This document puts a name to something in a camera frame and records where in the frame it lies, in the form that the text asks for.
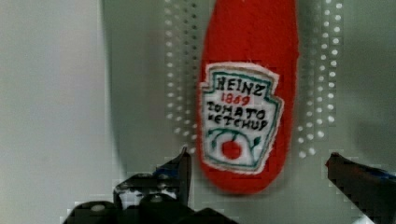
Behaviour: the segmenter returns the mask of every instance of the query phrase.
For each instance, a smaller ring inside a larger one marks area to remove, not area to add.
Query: white wall
[[[112,200],[99,1],[0,1],[0,223],[59,223]]]

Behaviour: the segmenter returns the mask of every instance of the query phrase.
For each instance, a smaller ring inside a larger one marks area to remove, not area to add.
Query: label
[[[204,162],[257,174],[268,159],[283,112],[278,75],[254,63],[213,63],[201,83]]]

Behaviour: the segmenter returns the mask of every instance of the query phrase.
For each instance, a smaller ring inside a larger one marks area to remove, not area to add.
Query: embroidered label
[[[235,173],[262,171],[276,137],[283,100],[278,75],[254,63],[213,63],[201,83],[204,162]]]

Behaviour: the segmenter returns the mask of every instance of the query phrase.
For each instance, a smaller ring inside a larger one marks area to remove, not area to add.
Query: white label
[[[262,171],[276,137],[283,100],[278,75],[254,63],[213,63],[201,83],[204,162],[235,173]]]

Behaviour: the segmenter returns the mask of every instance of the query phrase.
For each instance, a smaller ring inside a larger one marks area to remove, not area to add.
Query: tomato illustration
[[[241,146],[235,141],[227,141],[221,145],[222,154],[230,160],[238,159],[242,154]]]

